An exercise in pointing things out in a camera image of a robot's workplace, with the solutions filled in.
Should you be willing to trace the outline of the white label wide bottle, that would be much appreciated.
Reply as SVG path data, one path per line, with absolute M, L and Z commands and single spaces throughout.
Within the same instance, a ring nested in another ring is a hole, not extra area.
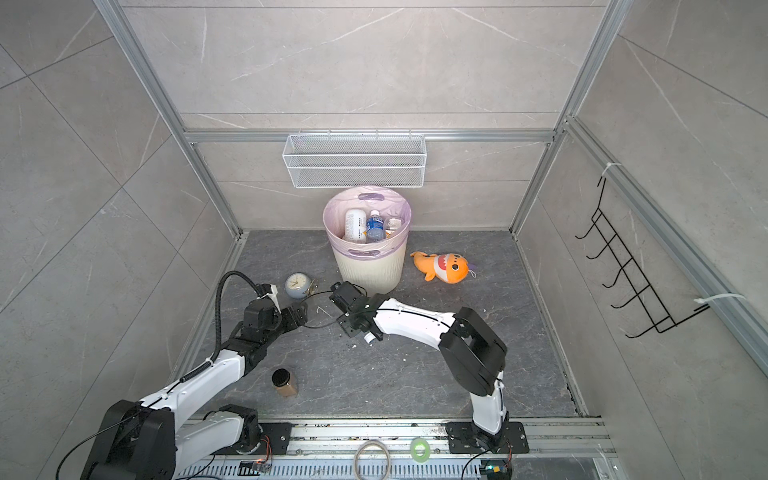
M 364 244 L 367 242 L 367 214 L 363 209 L 353 208 L 345 212 L 344 236 L 347 242 Z

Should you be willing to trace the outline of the orange label pill bottle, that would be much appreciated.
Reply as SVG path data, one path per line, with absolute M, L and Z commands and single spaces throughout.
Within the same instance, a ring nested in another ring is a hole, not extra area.
M 400 218 L 389 218 L 384 223 L 387 238 L 396 235 L 403 227 L 403 220 Z

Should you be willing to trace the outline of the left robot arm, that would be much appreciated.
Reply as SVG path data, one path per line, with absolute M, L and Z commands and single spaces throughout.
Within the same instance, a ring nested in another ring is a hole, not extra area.
M 223 335 L 222 297 L 230 278 L 243 280 L 255 293 L 245 318 Z M 138 401 L 121 400 L 105 413 L 96 433 L 86 437 L 90 452 L 83 479 L 170 479 L 221 448 L 249 453 L 261 439 L 254 409 L 226 406 L 198 426 L 188 419 L 229 385 L 250 373 L 281 335 L 305 325 L 301 303 L 281 307 L 274 284 L 257 284 L 230 270 L 214 296 L 214 346 L 211 354 L 179 379 Z

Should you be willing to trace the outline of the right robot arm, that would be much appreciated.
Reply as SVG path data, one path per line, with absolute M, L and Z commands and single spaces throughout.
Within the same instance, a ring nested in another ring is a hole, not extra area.
M 440 352 L 455 381 L 470 395 L 471 431 L 489 446 L 499 441 L 508 420 L 503 376 L 508 348 L 471 308 L 435 312 L 406 305 L 392 297 L 371 297 L 363 287 L 337 282 L 327 292 L 340 310 L 336 323 L 350 336 L 369 344 L 399 336 Z

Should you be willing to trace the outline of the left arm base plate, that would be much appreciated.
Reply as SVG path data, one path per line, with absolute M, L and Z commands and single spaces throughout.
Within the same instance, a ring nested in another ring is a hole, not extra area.
M 260 423 L 258 433 L 249 433 L 244 444 L 233 446 L 239 455 L 286 455 L 293 425 L 288 422 Z

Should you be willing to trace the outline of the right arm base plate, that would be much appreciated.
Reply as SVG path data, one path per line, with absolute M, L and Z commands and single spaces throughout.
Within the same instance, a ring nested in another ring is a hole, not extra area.
M 444 424 L 452 454 L 528 454 L 530 447 L 524 426 L 520 422 L 505 421 L 501 430 L 489 434 L 473 422 L 447 422 Z

